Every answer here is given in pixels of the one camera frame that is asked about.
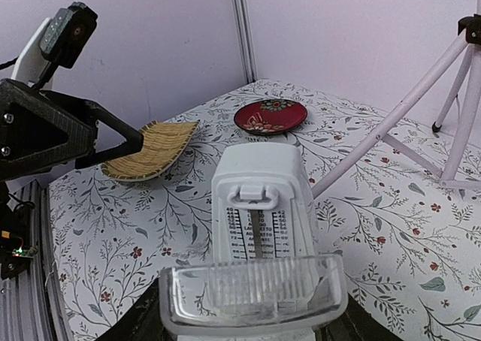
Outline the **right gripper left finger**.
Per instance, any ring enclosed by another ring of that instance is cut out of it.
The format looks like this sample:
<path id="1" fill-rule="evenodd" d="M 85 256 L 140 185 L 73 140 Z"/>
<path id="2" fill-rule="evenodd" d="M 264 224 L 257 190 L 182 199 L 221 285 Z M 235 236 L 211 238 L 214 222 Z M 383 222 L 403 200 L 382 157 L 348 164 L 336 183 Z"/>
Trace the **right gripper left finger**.
<path id="1" fill-rule="evenodd" d="M 159 301 L 159 283 L 154 280 L 127 313 L 97 340 L 165 340 Z"/>

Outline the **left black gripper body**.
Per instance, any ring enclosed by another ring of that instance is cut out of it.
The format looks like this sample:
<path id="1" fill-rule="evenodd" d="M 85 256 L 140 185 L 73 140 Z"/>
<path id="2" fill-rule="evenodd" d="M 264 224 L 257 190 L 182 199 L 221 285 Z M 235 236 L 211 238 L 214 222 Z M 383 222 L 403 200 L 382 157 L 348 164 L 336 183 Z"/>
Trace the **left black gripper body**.
<path id="1" fill-rule="evenodd" d="M 8 206 L 10 201 L 14 201 L 15 203 L 13 209 Z M 11 194 L 6 182 L 1 180 L 1 220 L 20 220 L 22 208 L 22 201 L 16 195 Z"/>

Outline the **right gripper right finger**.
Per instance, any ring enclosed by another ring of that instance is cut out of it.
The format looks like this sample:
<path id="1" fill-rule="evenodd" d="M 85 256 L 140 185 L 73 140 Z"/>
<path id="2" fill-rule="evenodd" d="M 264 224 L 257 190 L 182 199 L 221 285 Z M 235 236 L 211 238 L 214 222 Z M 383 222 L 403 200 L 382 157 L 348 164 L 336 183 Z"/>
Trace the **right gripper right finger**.
<path id="1" fill-rule="evenodd" d="M 400 341 L 351 296 L 344 314 L 322 329 L 323 340 Z"/>

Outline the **clear metronome cover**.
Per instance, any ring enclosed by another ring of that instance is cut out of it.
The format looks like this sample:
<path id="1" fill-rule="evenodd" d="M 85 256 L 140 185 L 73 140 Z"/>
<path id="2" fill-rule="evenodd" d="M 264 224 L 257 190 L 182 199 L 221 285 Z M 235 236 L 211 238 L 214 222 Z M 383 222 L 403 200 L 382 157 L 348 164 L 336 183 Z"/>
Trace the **clear metronome cover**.
<path id="1" fill-rule="evenodd" d="M 348 293 L 339 255 L 164 269 L 159 313 L 177 336 L 249 337 L 307 330 L 340 317 Z"/>

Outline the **white metronome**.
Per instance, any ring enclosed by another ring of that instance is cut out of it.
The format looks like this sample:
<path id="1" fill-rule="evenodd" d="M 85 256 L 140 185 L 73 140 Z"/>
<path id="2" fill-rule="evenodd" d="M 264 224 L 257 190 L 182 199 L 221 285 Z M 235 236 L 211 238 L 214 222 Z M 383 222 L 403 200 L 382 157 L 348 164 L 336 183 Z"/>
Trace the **white metronome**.
<path id="1" fill-rule="evenodd" d="M 300 152 L 245 143 L 222 154 L 211 183 L 213 263 L 316 255 L 313 195 Z M 313 329 L 254 340 L 312 340 Z"/>

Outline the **silver tripod music stand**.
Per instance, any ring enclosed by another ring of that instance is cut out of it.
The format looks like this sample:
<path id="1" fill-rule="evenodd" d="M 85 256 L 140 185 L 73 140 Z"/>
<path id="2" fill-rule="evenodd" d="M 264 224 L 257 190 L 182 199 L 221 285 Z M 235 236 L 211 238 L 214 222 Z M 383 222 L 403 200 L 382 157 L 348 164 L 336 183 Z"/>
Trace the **silver tripod music stand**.
<path id="1" fill-rule="evenodd" d="M 459 68 L 452 85 L 446 94 L 438 100 L 421 107 L 419 104 L 429 94 L 433 86 L 459 61 Z M 429 131 L 436 134 L 445 127 L 446 118 L 455 107 L 460 94 L 464 95 L 457 114 L 457 125 L 454 139 L 448 146 L 448 156 L 443 165 L 437 166 L 429 161 L 421 152 L 406 145 L 394 135 L 395 126 L 415 110 L 424 110 L 424 116 L 416 116 L 416 120 L 431 121 Z M 367 155 L 378 143 L 382 142 L 401 152 L 409 160 L 431 172 L 446 189 L 479 189 L 480 182 L 475 180 L 459 180 L 458 169 L 472 135 L 477 114 L 480 111 L 480 14 L 463 17 L 458 21 L 457 36 L 448 49 L 429 69 L 427 74 L 410 90 L 395 108 L 375 125 L 360 143 L 353 148 L 340 163 L 329 171 L 313 188 L 317 197 L 327 191 L 357 161 Z"/>

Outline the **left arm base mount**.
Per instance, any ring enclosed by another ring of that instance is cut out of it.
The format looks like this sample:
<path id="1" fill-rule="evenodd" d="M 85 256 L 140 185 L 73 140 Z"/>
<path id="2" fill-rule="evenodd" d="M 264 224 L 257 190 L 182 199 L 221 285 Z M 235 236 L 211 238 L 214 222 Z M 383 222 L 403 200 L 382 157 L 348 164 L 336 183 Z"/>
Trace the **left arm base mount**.
<path id="1" fill-rule="evenodd" d="M 9 194 L 1 202 L 1 279 L 13 279 L 26 271 L 38 252 L 31 237 L 35 204 Z"/>

